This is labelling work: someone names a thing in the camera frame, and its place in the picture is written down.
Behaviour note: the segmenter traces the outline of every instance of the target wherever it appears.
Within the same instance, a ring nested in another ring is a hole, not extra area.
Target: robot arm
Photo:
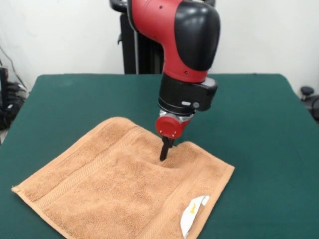
[[[164,49],[156,122],[164,160],[195,112],[211,106],[217,82],[207,73],[217,50],[220,19],[214,7],[188,0],[128,0],[128,16],[134,30]]]

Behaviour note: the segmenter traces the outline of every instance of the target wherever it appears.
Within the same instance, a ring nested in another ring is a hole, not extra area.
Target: towel label
[[[194,198],[190,201],[189,205],[183,212],[181,219],[180,219],[180,228],[181,232],[183,234],[184,239],[187,237],[189,230],[191,228],[191,225],[193,225],[193,222],[195,220],[195,217],[198,213],[200,205],[205,206],[208,202],[209,196],[200,196],[197,198]]]

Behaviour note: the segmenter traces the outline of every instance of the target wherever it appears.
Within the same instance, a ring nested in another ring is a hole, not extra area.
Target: white wall
[[[295,91],[319,91],[317,0],[217,0],[216,8],[211,72],[282,73]],[[108,0],[0,0],[0,44],[29,87],[40,74],[123,73],[119,16]]]

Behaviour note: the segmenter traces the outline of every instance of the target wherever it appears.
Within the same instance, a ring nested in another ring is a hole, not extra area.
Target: towel
[[[68,239],[195,239],[234,167],[192,142],[109,118],[12,188]]]

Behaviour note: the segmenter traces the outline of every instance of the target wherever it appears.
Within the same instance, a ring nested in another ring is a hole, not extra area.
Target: green tablecloth
[[[318,126],[281,75],[214,78],[212,108],[180,141],[236,169],[199,238],[319,238]],[[0,238],[60,238],[11,187],[106,118],[155,132],[159,85],[160,75],[39,77],[0,148]]]

